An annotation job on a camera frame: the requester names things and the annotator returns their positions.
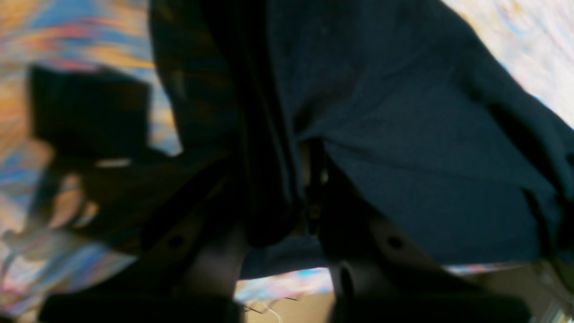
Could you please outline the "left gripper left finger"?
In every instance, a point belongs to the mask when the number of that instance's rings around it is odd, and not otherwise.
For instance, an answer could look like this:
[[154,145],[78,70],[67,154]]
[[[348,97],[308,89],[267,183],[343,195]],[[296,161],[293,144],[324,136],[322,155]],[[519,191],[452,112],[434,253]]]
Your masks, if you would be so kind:
[[106,281],[45,301],[42,323],[244,323],[234,301],[249,250],[243,181],[252,167],[245,153],[209,167],[215,178],[196,203],[180,190],[146,232],[154,243]]

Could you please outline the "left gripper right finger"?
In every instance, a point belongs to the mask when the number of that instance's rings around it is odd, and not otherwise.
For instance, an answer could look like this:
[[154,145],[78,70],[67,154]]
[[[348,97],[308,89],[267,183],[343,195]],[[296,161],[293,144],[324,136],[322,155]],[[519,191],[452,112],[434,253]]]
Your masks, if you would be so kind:
[[330,323],[530,323],[525,301],[457,278],[361,196],[331,160],[318,239],[335,303]]

